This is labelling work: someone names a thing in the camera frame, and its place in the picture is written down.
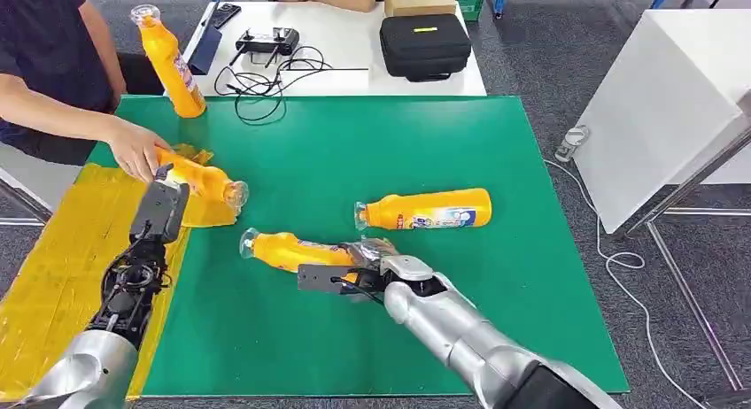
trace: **cable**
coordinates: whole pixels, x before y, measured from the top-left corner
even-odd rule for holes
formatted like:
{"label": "cable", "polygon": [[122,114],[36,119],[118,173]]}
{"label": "cable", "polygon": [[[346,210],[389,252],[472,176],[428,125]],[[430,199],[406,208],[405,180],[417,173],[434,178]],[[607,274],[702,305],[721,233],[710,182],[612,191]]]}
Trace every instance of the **cable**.
{"label": "cable", "polygon": [[350,287],[350,288],[354,289],[355,291],[357,291],[358,293],[360,293],[362,295],[365,295],[365,296],[368,296],[368,298],[370,298],[371,300],[375,301],[379,305],[383,305],[383,300],[382,299],[374,296],[373,294],[371,294],[371,293],[365,291],[364,289],[360,288],[359,285],[356,285],[356,284],[354,284],[352,282],[349,282],[346,279],[338,278],[336,276],[331,276],[331,282],[333,282],[333,283],[342,283],[342,284],[344,284],[345,287]]}
{"label": "cable", "polygon": [[[321,58],[320,59],[314,59],[314,58],[296,58],[296,56],[299,54],[299,52],[303,49],[309,49],[314,50]],[[303,63],[306,65],[309,69],[297,69],[292,68],[296,63]],[[245,122],[246,124],[252,124],[254,126],[262,126],[264,124],[269,123],[262,123],[259,124],[259,121],[266,120],[270,118],[272,115],[274,115],[277,110],[279,110],[280,105],[283,105],[284,111],[282,112],[282,115],[279,119],[283,118],[287,113],[287,104],[284,100],[284,90],[288,89],[291,85],[295,84],[296,82],[304,79],[305,77],[309,77],[314,74],[322,73],[324,71],[336,71],[337,69],[331,66],[329,63],[326,62],[325,58],[323,57],[323,53],[321,53],[320,50],[316,49],[313,46],[299,46],[297,47],[290,55],[289,58],[282,61],[279,66],[276,68],[276,72],[274,74],[274,77],[269,79],[265,75],[261,73],[236,73],[235,70],[232,69],[232,63],[225,66],[219,71],[219,74],[217,74],[216,79],[213,83],[213,89],[216,92],[217,95],[220,96],[231,96],[235,95],[235,115]],[[282,85],[282,71],[309,71],[309,73],[305,73],[301,76],[299,76],[297,79],[287,83],[286,85]],[[235,79],[235,81],[238,83],[239,86],[236,86],[234,84],[227,84],[227,89],[232,90],[231,92],[227,91],[220,91],[219,90],[219,78],[225,73],[229,72],[232,74],[232,77]],[[256,104],[259,101],[263,100],[264,98],[268,97],[275,97],[276,102],[274,106],[264,114],[260,115],[259,117],[246,117],[243,114],[240,113],[240,102],[243,100],[241,99],[242,96],[260,96],[261,99],[254,100],[250,104]]]}
{"label": "cable", "polygon": [[[629,298],[633,300],[633,302],[636,303],[639,307],[641,307],[641,310],[644,311],[644,314],[646,315],[646,341],[649,343],[649,349],[652,351],[652,356],[654,356],[654,361],[657,362],[657,367],[660,368],[660,372],[662,372],[662,376],[664,376],[665,379],[667,379],[668,382],[670,382],[670,384],[672,384],[673,387],[676,388],[676,390],[680,391],[681,394],[683,394],[689,400],[691,400],[692,403],[694,403],[701,409],[707,409],[705,405],[702,405],[701,403],[699,403],[699,401],[693,398],[693,396],[691,396],[690,394],[688,394],[686,390],[683,390],[681,386],[679,386],[677,382],[673,380],[673,378],[668,374],[668,372],[665,371],[665,368],[662,366],[662,362],[660,361],[660,357],[657,355],[657,350],[654,348],[654,342],[652,340],[652,330],[650,328],[651,315],[649,314],[649,310],[647,310],[646,306],[641,301],[639,301],[638,298],[634,297],[634,295],[631,294],[631,292],[628,291],[628,289],[626,289],[626,287],[618,280],[618,278],[616,278],[616,275],[613,274],[613,270],[611,269],[611,264],[615,263],[616,265],[625,267],[627,269],[640,270],[646,266],[646,262],[644,261],[644,258],[641,257],[639,254],[635,252],[630,252],[630,251],[621,251],[610,256],[605,255],[605,253],[602,252],[602,246],[601,246],[600,214],[597,212],[597,209],[594,208],[594,204],[587,197],[586,191],[585,191],[584,186],[582,185],[582,182],[579,179],[577,179],[577,177],[574,174],[572,174],[569,170],[566,170],[566,168],[564,168],[563,166],[560,166],[554,163],[553,161],[549,161],[544,158],[543,158],[543,161],[545,161],[546,164],[550,166],[557,167],[559,170],[563,171],[565,174],[567,174],[571,179],[573,179],[577,183],[579,187],[579,191],[582,193],[582,197],[584,198],[585,203],[589,206],[590,209],[592,209],[592,212],[594,212],[594,214],[597,216],[597,226],[596,226],[597,228],[597,253],[600,254],[600,257],[605,259],[605,270],[608,271],[608,274],[613,279],[613,281],[615,281],[616,284],[623,290],[623,292],[625,292],[626,295],[629,296]],[[625,261],[619,260],[619,258],[622,258],[622,257],[635,258],[636,260],[639,261],[639,263],[629,264]]]}
{"label": "cable", "polygon": [[118,254],[118,256],[107,267],[107,271],[102,276],[102,281],[99,283],[99,294],[101,294],[100,300],[102,301],[102,303],[105,301],[107,297],[105,295],[105,282],[107,280],[107,277],[109,277],[110,269],[117,267],[118,263],[120,263],[122,258],[124,258],[126,254],[131,252],[139,243],[141,243],[141,241],[143,241],[143,239],[146,237],[146,234],[148,234],[150,230],[151,230],[151,222],[147,220],[146,223],[143,224],[143,230],[141,231],[141,234],[139,234],[138,238],[136,238],[135,241],[130,243],[130,245],[123,252]]}

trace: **orange plastic bottle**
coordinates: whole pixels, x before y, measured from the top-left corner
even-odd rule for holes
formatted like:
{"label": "orange plastic bottle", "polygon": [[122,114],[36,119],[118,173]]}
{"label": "orange plastic bottle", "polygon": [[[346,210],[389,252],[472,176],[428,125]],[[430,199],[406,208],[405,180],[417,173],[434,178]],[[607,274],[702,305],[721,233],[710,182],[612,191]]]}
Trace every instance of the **orange plastic bottle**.
{"label": "orange plastic bottle", "polygon": [[377,203],[357,203],[357,229],[467,228],[484,226],[492,216],[485,189],[464,189],[410,196],[389,195]]}
{"label": "orange plastic bottle", "polygon": [[[244,259],[254,257],[271,267],[296,274],[300,265],[352,266],[352,258],[344,248],[336,245],[309,243],[293,234],[261,234],[250,228],[240,238],[240,255]],[[345,279],[353,282],[357,274],[348,274]]]}
{"label": "orange plastic bottle", "polygon": [[182,59],[177,39],[162,25],[159,9],[152,4],[142,4],[133,8],[130,18],[141,30],[143,50],[172,100],[174,112],[186,119],[204,113],[204,96]]}
{"label": "orange plastic bottle", "polygon": [[224,201],[235,212],[240,212],[248,201],[248,184],[244,181],[231,181],[217,167],[201,166],[159,147],[157,158],[160,166],[172,163],[173,168],[167,177],[179,183],[188,183],[190,189],[202,197]]}

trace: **table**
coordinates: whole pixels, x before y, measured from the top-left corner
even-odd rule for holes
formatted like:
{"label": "table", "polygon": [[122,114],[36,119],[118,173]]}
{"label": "table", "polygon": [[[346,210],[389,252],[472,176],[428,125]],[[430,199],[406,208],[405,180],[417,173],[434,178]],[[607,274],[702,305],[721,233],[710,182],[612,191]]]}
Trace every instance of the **table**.
{"label": "table", "polygon": [[[355,201],[469,187],[492,196],[486,227],[367,234],[446,274],[520,343],[606,391],[628,389],[518,98],[290,97],[264,127],[239,121],[233,99],[207,98],[193,120],[165,98],[118,110],[170,143],[214,151],[251,190],[234,226],[191,231],[145,396],[467,393],[381,307],[297,291],[293,275],[241,259],[237,244],[250,226],[356,240]],[[89,161],[114,166],[103,144]]]}
{"label": "table", "polygon": [[608,233],[619,231],[662,187],[677,184],[662,201],[645,206],[648,212],[628,230],[647,227],[730,383],[733,393],[718,397],[717,405],[747,401],[751,389],[653,220],[662,214],[751,215],[749,208],[676,207],[702,183],[751,183],[749,33],[751,10],[646,11],[579,119],[591,137],[575,155]]}
{"label": "table", "polygon": [[[247,30],[259,30],[271,34],[272,27],[295,28],[300,33],[300,46],[314,46],[323,53],[326,62],[335,68],[361,68],[363,71],[332,71],[319,73],[298,81],[284,92],[288,96],[324,95],[443,95],[443,96],[485,96],[485,85],[474,51],[469,57],[467,68],[453,74],[447,81],[411,83],[404,78],[391,77],[386,71],[381,53],[378,31],[383,21],[383,3],[369,13],[352,12],[316,2],[276,3],[240,2],[243,10],[231,19],[220,31],[219,48],[206,76],[197,76],[196,82],[204,95],[216,95],[214,81],[222,67],[229,64],[236,54],[235,41]],[[209,4],[196,31],[190,39],[183,57],[189,59],[196,48],[203,27],[213,8]],[[464,25],[461,11],[457,7],[457,17]],[[319,58],[311,50],[300,55]],[[255,66],[250,57],[242,56],[233,69],[237,73],[263,73],[273,77],[275,65],[268,69]],[[298,78],[301,73],[283,73],[283,82]],[[229,82],[229,74],[223,74],[220,85]]]}

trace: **green crate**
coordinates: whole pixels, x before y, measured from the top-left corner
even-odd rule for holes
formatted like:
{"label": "green crate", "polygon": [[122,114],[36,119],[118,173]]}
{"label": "green crate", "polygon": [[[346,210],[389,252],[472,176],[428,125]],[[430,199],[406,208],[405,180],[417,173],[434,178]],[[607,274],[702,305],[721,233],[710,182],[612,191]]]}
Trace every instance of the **green crate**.
{"label": "green crate", "polygon": [[480,18],[483,0],[456,0],[456,2],[459,4],[465,21],[477,21]]}

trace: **cardboard box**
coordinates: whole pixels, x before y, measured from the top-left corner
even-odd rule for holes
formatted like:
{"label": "cardboard box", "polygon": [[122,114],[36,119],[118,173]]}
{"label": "cardboard box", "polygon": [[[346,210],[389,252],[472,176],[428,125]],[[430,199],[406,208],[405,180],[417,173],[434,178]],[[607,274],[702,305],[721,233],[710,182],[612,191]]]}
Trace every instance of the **cardboard box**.
{"label": "cardboard box", "polygon": [[456,0],[385,0],[387,17],[455,13]]}

